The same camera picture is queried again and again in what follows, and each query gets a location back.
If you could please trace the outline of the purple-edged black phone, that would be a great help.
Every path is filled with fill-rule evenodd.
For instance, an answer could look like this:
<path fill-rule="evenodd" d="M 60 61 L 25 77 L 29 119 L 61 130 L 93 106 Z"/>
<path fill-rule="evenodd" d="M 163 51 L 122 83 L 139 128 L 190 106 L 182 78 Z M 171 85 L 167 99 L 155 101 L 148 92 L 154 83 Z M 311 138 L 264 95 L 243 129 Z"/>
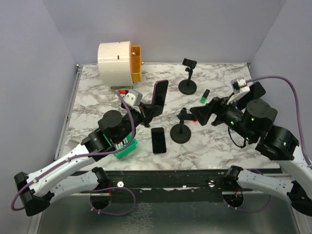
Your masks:
<path fill-rule="evenodd" d="M 154 84 L 152 105 L 164 107 L 168 85 L 168 80 L 160 80 Z"/>

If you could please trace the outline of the black round-base front stand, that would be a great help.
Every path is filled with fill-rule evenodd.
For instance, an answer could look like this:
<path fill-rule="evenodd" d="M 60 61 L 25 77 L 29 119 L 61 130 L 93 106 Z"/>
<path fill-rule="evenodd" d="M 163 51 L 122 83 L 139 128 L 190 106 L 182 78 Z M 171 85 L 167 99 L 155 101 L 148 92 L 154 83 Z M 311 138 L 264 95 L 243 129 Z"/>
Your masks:
<path fill-rule="evenodd" d="M 191 130 L 185 125 L 185 121 L 196 121 L 193 114 L 187 113 L 187 108 L 183 107 L 177 115 L 179 124 L 174 125 L 170 130 L 171 139 L 178 144 L 184 144 L 191 138 Z"/>

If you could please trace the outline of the black phone with silver edge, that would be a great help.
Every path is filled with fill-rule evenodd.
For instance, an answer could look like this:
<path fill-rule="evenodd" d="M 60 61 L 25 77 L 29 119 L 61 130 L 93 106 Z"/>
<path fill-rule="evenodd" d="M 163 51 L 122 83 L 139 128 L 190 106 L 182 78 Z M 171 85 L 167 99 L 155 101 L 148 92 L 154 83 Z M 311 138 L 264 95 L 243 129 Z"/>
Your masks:
<path fill-rule="evenodd" d="M 153 153 L 154 154 L 166 153 L 164 128 L 163 127 L 152 128 L 151 135 L 152 135 Z"/>

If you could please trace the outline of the tall black phone stand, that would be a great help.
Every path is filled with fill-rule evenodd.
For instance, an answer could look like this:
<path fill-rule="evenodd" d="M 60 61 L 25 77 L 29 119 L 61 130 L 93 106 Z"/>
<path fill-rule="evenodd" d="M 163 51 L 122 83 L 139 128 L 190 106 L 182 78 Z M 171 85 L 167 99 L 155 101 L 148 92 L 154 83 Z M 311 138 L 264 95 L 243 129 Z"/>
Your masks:
<path fill-rule="evenodd" d="M 178 89 L 184 95 L 192 95 L 197 90 L 196 83 L 193 80 L 191 80 L 192 75 L 193 75 L 193 70 L 195 69 L 197 62 L 195 60 L 190 60 L 190 59 L 185 58 L 182 64 L 186 66 L 185 71 L 188 72 L 188 78 L 182 80 L 179 83 Z"/>

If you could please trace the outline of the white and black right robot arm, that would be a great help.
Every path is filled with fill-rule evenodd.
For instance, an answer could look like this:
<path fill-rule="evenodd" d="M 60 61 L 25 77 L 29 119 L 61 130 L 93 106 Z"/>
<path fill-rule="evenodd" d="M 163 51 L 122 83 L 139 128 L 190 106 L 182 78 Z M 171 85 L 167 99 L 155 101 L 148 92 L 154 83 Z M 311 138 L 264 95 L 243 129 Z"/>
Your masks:
<path fill-rule="evenodd" d="M 244 111 L 226 98 L 213 98 L 204 106 L 192 107 L 190 112 L 200 125 L 207 124 L 212 114 L 212 126 L 225 124 L 243 137 L 248 144 L 269 160 L 278 163 L 293 180 L 282 180 L 255 174 L 238 166 L 231 166 L 223 181 L 225 187 L 252 189 L 283 199 L 298 212 L 312 215 L 312 171 L 303 156 L 303 147 L 286 128 L 274 125 L 277 110 L 261 99 L 248 102 Z"/>

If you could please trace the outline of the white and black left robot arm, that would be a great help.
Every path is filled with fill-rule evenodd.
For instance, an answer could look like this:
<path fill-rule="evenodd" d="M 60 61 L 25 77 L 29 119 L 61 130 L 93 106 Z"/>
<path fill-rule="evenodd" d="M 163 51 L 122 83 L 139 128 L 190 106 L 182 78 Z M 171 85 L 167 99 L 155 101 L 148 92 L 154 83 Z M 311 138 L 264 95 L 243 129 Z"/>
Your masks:
<path fill-rule="evenodd" d="M 148 127 L 153 118 L 163 112 L 163 104 L 157 103 L 133 106 L 123 102 L 121 106 L 127 111 L 126 115 L 122 116 L 117 110 L 106 112 L 98 121 L 98 128 L 65 156 L 35 172 L 17 173 L 14 181 L 18 193 L 11 209 L 34 216 L 65 196 L 105 191 L 110 182 L 103 169 L 95 167 L 82 175 L 75 173 L 110 154 L 130 148 L 137 126 Z"/>

